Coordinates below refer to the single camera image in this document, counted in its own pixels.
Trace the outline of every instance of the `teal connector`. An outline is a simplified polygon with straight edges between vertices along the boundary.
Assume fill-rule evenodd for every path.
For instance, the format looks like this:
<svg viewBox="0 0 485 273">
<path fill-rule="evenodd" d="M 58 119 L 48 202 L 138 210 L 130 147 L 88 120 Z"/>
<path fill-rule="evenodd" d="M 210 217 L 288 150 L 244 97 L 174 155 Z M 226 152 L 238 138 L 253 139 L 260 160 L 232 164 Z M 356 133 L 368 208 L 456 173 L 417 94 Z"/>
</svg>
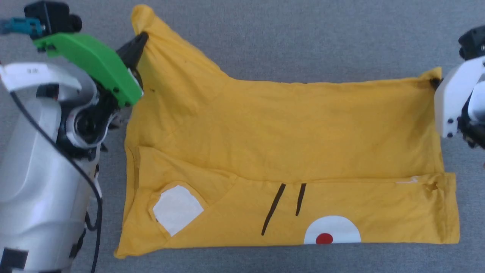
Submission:
<svg viewBox="0 0 485 273">
<path fill-rule="evenodd" d="M 0 34 L 20 33 L 27 35 L 42 35 L 44 28 L 35 18 L 12 18 L 0 20 Z"/>
</svg>

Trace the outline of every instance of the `red circle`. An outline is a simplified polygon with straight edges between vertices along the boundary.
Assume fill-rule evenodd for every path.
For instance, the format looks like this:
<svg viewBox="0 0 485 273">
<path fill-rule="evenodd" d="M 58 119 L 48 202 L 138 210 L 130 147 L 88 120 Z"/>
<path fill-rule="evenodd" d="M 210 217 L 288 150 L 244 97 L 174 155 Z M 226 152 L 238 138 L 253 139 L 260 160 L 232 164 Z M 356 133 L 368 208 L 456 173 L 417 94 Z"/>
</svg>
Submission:
<svg viewBox="0 0 485 273">
<path fill-rule="evenodd" d="M 322 233 L 318 235 L 317 239 L 315 240 L 315 243 L 317 244 L 331 244 L 332 242 L 333 237 L 328 233 Z"/>
</svg>

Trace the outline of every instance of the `gray fabric surface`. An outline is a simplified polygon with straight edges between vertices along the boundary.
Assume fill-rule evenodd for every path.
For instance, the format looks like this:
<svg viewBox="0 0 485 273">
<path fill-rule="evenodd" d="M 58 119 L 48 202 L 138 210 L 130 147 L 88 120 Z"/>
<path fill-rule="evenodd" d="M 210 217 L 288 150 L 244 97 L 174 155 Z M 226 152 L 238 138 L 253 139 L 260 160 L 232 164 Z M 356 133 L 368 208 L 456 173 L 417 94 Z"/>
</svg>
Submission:
<svg viewBox="0 0 485 273">
<path fill-rule="evenodd" d="M 0 1 L 0 17 L 22 16 L 26 0 Z M 130 13 L 140 0 L 68 1 L 83 31 L 119 47 L 133 36 Z M 144 0 L 228 75 L 279 82 L 348 82 L 445 73 L 461 60 L 458 37 L 485 24 L 483 0 Z M 0 60 L 45 60 L 27 37 L 0 37 Z M 0 94 L 0 154 L 18 112 Z M 109 135 L 101 160 L 105 217 L 98 272 L 483 272 L 485 153 L 458 137 L 442 141 L 446 170 L 456 172 L 458 245 L 326 246 L 163 250 L 113 257 L 125 200 L 124 132 Z M 95 234 L 74 262 L 89 272 Z"/>
</svg>

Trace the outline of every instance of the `green plastic part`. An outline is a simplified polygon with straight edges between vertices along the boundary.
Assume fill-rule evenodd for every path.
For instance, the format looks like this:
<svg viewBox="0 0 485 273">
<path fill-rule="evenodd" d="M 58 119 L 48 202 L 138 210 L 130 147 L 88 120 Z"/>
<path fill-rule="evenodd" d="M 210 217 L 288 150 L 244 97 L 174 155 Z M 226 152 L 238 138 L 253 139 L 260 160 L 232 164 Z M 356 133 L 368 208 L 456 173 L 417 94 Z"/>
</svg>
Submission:
<svg viewBox="0 0 485 273">
<path fill-rule="evenodd" d="M 63 56 L 77 65 L 114 95 L 120 107 L 135 105 L 143 91 L 118 54 L 94 37 L 57 33 L 34 40 L 49 57 Z"/>
</svg>

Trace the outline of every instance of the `folded cloth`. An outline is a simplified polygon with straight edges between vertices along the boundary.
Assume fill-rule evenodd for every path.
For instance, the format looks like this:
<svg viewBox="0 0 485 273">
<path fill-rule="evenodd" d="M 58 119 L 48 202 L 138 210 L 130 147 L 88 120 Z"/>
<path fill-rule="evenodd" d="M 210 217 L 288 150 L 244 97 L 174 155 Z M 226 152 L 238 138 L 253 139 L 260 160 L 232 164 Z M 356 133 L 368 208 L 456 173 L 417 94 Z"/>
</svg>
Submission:
<svg viewBox="0 0 485 273">
<path fill-rule="evenodd" d="M 151 8 L 145 95 L 126 136 L 115 256 L 162 248 L 458 243 L 455 175 L 434 129 L 436 68 L 363 83 L 233 79 Z"/>
</svg>

